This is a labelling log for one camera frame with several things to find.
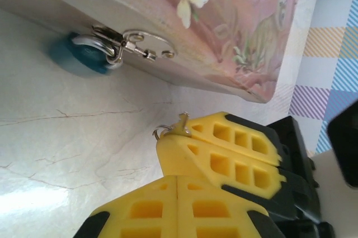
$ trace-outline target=pink floral box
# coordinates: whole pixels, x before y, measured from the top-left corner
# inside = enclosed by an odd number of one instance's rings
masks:
[[[252,101],[272,98],[298,0],[120,1],[177,46],[172,69]]]

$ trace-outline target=key ring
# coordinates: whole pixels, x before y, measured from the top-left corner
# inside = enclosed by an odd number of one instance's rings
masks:
[[[159,125],[159,126],[157,126],[157,127],[154,129],[153,133],[152,133],[152,135],[156,138],[157,141],[160,139],[160,137],[159,137],[159,135],[158,135],[158,130],[159,130],[160,128],[166,129],[166,130],[168,130],[168,131],[169,131],[169,130],[172,130],[172,128],[171,128],[170,126],[167,126],[167,125]]]
[[[112,65],[112,68],[118,68],[123,64],[123,60],[122,60],[123,48],[115,46],[114,49],[115,49],[115,55],[110,56],[106,54],[106,60],[110,65]]]

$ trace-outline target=striped fabric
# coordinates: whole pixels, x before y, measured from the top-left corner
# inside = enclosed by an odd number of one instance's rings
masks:
[[[303,52],[304,56],[338,57],[344,34],[344,27],[311,27]]]
[[[358,0],[317,2],[289,113],[308,149],[322,153],[330,120],[358,100]]]
[[[331,148],[331,143],[329,143],[329,139],[327,136],[327,126],[328,122],[323,121],[321,131],[319,132],[316,153],[323,153]]]
[[[358,60],[339,59],[333,77],[332,89],[358,92]]]
[[[296,85],[290,106],[293,115],[323,119],[329,89]]]
[[[345,34],[342,40],[342,46],[339,58],[356,59],[358,58],[357,39],[358,28],[346,27]]]
[[[357,100],[358,92],[345,92],[332,89],[323,119],[329,122]]]

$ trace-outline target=metal key ring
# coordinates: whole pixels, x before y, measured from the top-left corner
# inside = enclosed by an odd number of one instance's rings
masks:
[[[152,135],[156,138],[156,140],[158,141],[160,139],[160,137],[158,136],[158,130],[160,128],[166,129],[166,130],[172,130],[172,128],[170,126],[167,125],[159,125],[156,127],[156,129],[154,129]]]
[[[88,45],[93,48],[99,49],[99,51],[102,51],[111,58],[115,57],[116,55],[116,50],[112,44],[110,44],[106,40],[101,40],[100,38],[94,37],[89,34],[79,35],[73,38],[72,42],[76,45]]]
[[[114,49],[115,49],[115,56],[106,55],[106,60],[111,65],[122,66],[123,49],[122,47],[116,47],[116,46],[114,47]]]

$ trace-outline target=crack in marble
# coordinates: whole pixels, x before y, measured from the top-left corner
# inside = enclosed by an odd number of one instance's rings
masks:
[[[32,174],[31,176],[27,177],[25,175],[22,175],[18,172],[14,172],[12,171],[11,169],[9,169],[8,167],[11,165],[12,163],[9,163],[8,165],[6,166],[0,166],[1,169],[5,169],[7,170],[8,172],[12,173],[12,174],[15,174],[15,175],[19,175],[23,178],[27,178],[28,180],[31,180],[31,181],[36,181],[36,182],[40,182],[40,183],[44,183],[46,185],[49,185],[49,186],[53,186],[53,187],[58,187],[58,188],[63,188],[63,189],[78,189],[78,188],[81,188],[81,187],[86,187],[86,186],[89,186],[89,185],[93,185],[93,184],[96,184],[96,183],[102,183],[104,181],[107,181],[107,180],[111,180],[111,179],[114,179],[114,178],[118,178],[118,177],[126,177],[127,175],[132,175],[136,172],[139,172],[139,171],[143,171],[143,170],[146,170],[148,168],[150,168],[150,166],[144,166],[144,167],[141,167],[141,168],[134,168],[134,169],[121,169],[121,170],[117,170],[118,172],[121,172],[121,171],[129,171],[129,170],[132,170],[133,172],[129,173],[129,174],[120,174],[120,175],[116,175],[114,177],[109,177],[109,178],[102,178],[100,180],[97,180],[97,181],[94,181],[94,182],[91,182],[91,183],[88,183],[88,184],[83,184],[83,185],[79,185],[77,187],[66,187],[66,186],[63,186],[63,185],[57,185],[57,184],[52,184],[52,183],[49,183],[47,181],[44,181],[42,179],[36,179],[34,178],[34,176],[38,173],[34,173]]]
[[[123,113],[138,113],[141,112],[143,108],[140,110],[134,110],[134,111],[106,111],[106,112],[98,112],[98,113],[79,113],[79,114],[73,114],[73,115],[67,115],[66,113],[59,111],[62,116],[53,116],[53,117],[43,117],[43,118],[19,118],[16,121],[9,121],[9,120],[0,120],[0,122],[11,122],[0,126],[8,126],[8,125],[17,125],[20,123],[26,123],[26,122],[33,122],[33,121],[42,121],[42,120],[52,120],[52,119],[64,119],[64,118],[77,118],[77,117],[95,117],[95,116],[102,116],[106,114],[123,114]]]
[[[128,104],[133,105],[133,103],[132,103],[132,102],[130,102],[129,100],[127,100],[124,96],[121,96],[121,98],[122,98],[125,102],[127,102]]]
[[[54,161],[51,161],[51,160],[46,159],[46,158],[37,159],[37,160],[35,160],[35,161],[49,161],[49,162],[51,162],[51,163],[54,163]]]
[[[53,164],[56,164],[56,163],[58,163],[58,162],[60,162],[60,161],[72,159],[72,158],[75,158],[75,157],[78,157],[78,156],[81,156],[81,154],[76,154],[76,155],[73,155],[73,156],[71,156],[71,157],[67,157],[67,158],[60,159],[60,160],[58,160],[58,161],[52,161],[52,163],[46,164],[46,166],[53,165]]]
[[[26,117],[25,119],[29,120],[29,119],[37,119],[37,118],[42,118],[45,115],[41,115],[41,116],[32,116],[32,117]],[[0,122],[17,122],[19,119],[0,119]]]
[[[154,105],[154,104],[170,104],[170,105],[173,105],[173,104],[175,104],[174,102],[172,102],[172,101],[167,101],[167,102],[154,102],[154,103],[152,103],[152,105]]]

